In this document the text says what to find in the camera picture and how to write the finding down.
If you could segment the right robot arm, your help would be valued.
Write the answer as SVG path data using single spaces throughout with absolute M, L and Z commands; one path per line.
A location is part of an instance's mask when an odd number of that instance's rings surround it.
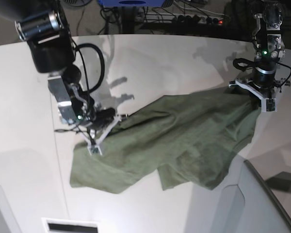
M 96 50 L 101 66 L 102 80 L 105 60 L 102 51 L 90 43 L 73 45 L 69 26 L 62 6 L 57 0 L 0 0 L 0 16 L 16 23 L 20 37 L 27 42 L 35 67 L 39 73 L 54 73 L 73 66 L 75 52 L 82 48 Z M 244 122 L 255 125 L 261 110 L 258 101 L 239 88 L 230 94 L 216 94 L 215 90 L 202 90 L 210 99 L 199 98 L 181 105 L 180 113 L 189 120 L 201 117 L 219 117 L 228 125 Z

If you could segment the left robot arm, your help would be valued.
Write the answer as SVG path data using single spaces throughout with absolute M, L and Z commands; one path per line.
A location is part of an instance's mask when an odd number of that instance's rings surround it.
M 254 19 L 257 25 L 252 31 L 252 43 L 256 67 L 253 82 L 258 88 L 271 88 L 276 83 L 277 63 L 285 56 L 280 29 L 282 11 L 277 0 L 259 0 L 255 6 Z

